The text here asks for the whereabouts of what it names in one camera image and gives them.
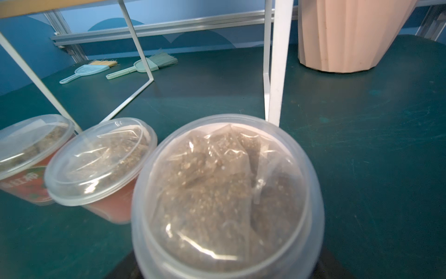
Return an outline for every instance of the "dustpan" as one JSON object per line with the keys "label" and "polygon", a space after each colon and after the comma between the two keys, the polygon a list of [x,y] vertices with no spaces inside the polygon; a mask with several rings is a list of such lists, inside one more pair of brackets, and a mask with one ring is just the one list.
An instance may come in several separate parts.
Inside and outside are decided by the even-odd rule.
{"label": "dustpan", "polygon": [[59,81],[60,84],[66,84],[70,81],[85,75],[94,75],[110,69],[107,65],[82,65],[74,71],[74,75]]}
{"label": "dustpan", "polygon": [[[147,57],[146,57],[145,59],[147,60],[147,63],[149,64],[149,68],[150,68],[151,71],[156,71],[156,70],[158,70],[158,66],[157,66],[154,62],[152,62],[152,61],[151,61],[149,58],[147,58]],[[147,72],[147,71],[145,70],[145,68],[144,68],[144,65],[143,65],[141,59],[138,60],[138,61],[136,61],[135,63],[133,63],[133,66],[132,66],[132,67],[129,67],[129,68],[126,68],[126,69],[123,69],[123,70],[120,70],[120,71],[117,71],[117,72],[108,74],[108,75],[106,75],[105,77],[106,77],[107,79],[114,79],[114,78],[117,78],[117,77],[119,77],[119,76],[123,76],[123,75],[127,75],[127,74],[130,74],[130,73],[133,73],[133,72],[135,72],[135,71],[140,72],[140,73],[146,73],[146,72]]]}

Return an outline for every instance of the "white metal frame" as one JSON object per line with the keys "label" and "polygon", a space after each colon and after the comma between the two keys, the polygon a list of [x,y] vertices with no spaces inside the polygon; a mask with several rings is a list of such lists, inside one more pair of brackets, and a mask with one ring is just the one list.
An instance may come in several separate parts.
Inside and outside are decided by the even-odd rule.
{"label": "white metal frame", "polygon": [[[153,81],[153,75],[149,65],[145,59],[144,52],[133,28],[132,21],[128,15],[124,0],[118,0],[125,22],[135,43],[138,54],[141,57],[144,68],[147,71],[149,80],[136,92],[130,95],[122,104],[114,109],[102,122],[112,119],[126,105],[128,105],[136,96],[138,96]],[[264,101],[265,101],[265,119],[275,125],[279,125],[282,93],[285,80],[286,59],[288,55],[289,31],[293,13],[293,0],[276,0],[274,13],[274,30],[273,33],[273,51],[271,56],[271,80],[269,78],[269,62],[271,47],[271,21],[272,21],[272,0],[265,0],[265,30],[264,30],[264,60],[263,60],[263,81],[264,81]],[[34,82],[37,88],[42,91],[45,97],[53,104],[53,106],[66,118],[72,120],[78,133],[82,130],[76,121],[69,115],[65,108],[57,101],[54,95],[49,91],[40,78],[26,64],[25,60],[18,54],[8,40],[0,33],[0,45],[5,48],[8,54],[22,68],[25,74]]]}
{"label": "white metal frame", "polygon": [[265,0],[265,31],[263,48],[263,88],[265,120],[279,126],[288,57],[289,32],[293,14],[293,0],[276,0],[274,12],[273,53],[271,80],[269,78],[269,49],[271,40],[272,0]]}
{"label": "white metal frame", "polygon": [[[48,19],[48,21],[50,22],[50,24],[54,28],[54,30],[56,31],[55,32],[56,34],[58,34],[58,35],[59,34],[65,34],[65,35],[72,34],[70,27],[68,26],[67,22],[63,18],[60,11],[52,10],[52,11],[44,12],[43,14]],[[80,63],[80,62],[88,60],[87,56],[83,52],[83,49],[81,48],[80,45],[72,44],[72,45],[63,46],[63,47],[66,48],[66,51],[68,52],[69,55],[71,55],[71,57],[73,57],[73,60],[76,63]]]}

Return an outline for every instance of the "white metal leg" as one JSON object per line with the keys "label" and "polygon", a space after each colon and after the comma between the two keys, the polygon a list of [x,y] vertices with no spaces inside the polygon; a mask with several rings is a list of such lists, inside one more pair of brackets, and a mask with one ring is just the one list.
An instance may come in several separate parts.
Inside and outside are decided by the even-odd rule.
{"label": "white metal leg", "polygon": [[265,101],[265,120],[268,121],[269,113],[269,52],[271,48],[271,17],[273,0],[265,0],[265,31],[263,44],[263,93]]}
{"label": "white metal leg", "polygon": [[138,96],[146,87],[149,86],[149,84],[151,84],[153,82],[153,79],[149,79],[148,82],[146,82],[143,86],[141,86],[141,88],[139,88],[138,90],[136,90],[135,93],[131,94],[130,97],[128,97],[122,104],[120,104],[117,108],[115,108],[114,111],[112,111],[109,115],[107,115],[106,118],[104,118],[102,122],[104,121],[108,121],[110,119],[112,119],[113,117],[115,117],[116,114],[118,114],[118,112],[120,112],[126,105],[128,105],[133,99],[136,98],[136,96]]}
{"label": "white metal leg", "polygon": [[279,126],[293,0],[276,0],[268,121]]}
{"label": "white metal leg", "polygon": [[5,51],[14,59],[14,61],[19,65],[20,68],[25,72],[25,74],[34,82],[40,91],[45,95],[45,97],[53,104],[53,106],[62,114],[64,117],[70,119],[74,123],[74,129],[76,132],[82,132],[81,127],[74,121],[74,119],[69,115],[65,108],[57,101],[56,97],[50,92],[46,85],[40,80],[40,78],[34,73],[34,71],[26,64],[25,60],[20,56],[20,54],[14,49],[11,43],[3,36],[0,32],[0,45],[5,49]]}
{"label": "white metal leg", "polygon": [[138,53],[141,57],[142,64],[144,65],[144,69],[147,71],[147,75],[149,76],[149,79],[153,79],[152,72],[150,71],[149,64],[147,63],[147,60],[145,59],[144,52],[142,51],[141,45],[139,44],[138,36],[136,35],[135,29],[133,28],[132,20],[130,19],[130,16],[128,15],[127,8],[125,7],[124,0],[118,0],[119,6],[121,7],[122,14],[124,15],[125,22],[127,23],[128,30],[130,31],[130,34],[132,35],[133,42],[135,43],[136,49],[138,50]]}
{"label": "white metal leg", "polygon": [[118,112],[120,112],[126,105],[128,105],[133,99],[136,98],[146,87],[151,84],[154,79],[152,72],[150,71],[149,64],[147,63],[147,60],[145,59],[144,52],[141,48],[141,44],[139,43],[138,36],[136,35],[135,29],[133,28],[132,20],[130,19],[130,16],[128,15],[127,8],[125,7],[124,0],[118,0],[119,6],[121,7],[122,14],[124,15],[125,22],[127,23],[128,29],[130,31],[130,34],[132,35],[133,42],[135,43],[136,49],[138,50],[138,53],[141,57],[142,64],[144,65],[144,68],[147,71],[147,75],[149,76],[149,81],[146,82],[143,86],[141,86],[138,90],[136,90],[135,93],[131,94],[130,97],[128,97],[122,104],[120,104],[115,110],[113,110],[109,115],[107,115],[106,118],[104,118],[102,122],[108,121],[115,117]]}

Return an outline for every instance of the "dustpan handle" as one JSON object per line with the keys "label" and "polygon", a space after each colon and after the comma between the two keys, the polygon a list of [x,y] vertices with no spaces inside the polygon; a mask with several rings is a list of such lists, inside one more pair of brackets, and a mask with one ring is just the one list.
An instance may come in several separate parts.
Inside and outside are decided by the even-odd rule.
{"label": "dustpan handle", "polygon": [[114,78],[117,78],[117,77],[122,76],[122,75],[133,73],[135,71],[136,71],[136,67],[132,66],[132,67],[129,67],[129,68],[126,68],[126,69],[123,69],[123,70],[120,70],[120,71],[108,74],[105,77],[107,79],[114,79]]}
{"label": "dustpan handle", "polygon": [[69,76],[69,77],[67,77],[65,79],[62,79],[61,81],[59,81],[59,83],[60,84],[66,84],[66,83],[69,83],[70,81],[72,81],[74,79],[77,79],[80,76],[81,76],[80,74],[74,74],[74,75],[71,75],[71,76]]}

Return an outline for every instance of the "clear plastic lid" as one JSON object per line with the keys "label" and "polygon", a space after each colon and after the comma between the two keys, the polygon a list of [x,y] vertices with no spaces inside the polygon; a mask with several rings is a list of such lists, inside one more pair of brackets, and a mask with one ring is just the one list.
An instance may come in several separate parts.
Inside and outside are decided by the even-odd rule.
{"label": "clear plastic lid", "polygon": [[73,133],[74,124],[58,114],[29,118],[0,130],[0,180],[45,159]]}
{"label": "clear plastic lid", "polygon": [[117,118],[80,133],[51,159],[45,183],[59,204],[100,200],[124,187],[140,172],[157,146],[157,136],[135,118]]}
{"label": "clear plastic lid", "polygon": [[289,135],[255,117],[206,117],[180,128],[136,185],[132,231],[143,272],[147,251],[175,278],[244,278],[270,274],[273,262],[283,267],[285,253],[308,236],[310,190],[319,190],[308,163]]}

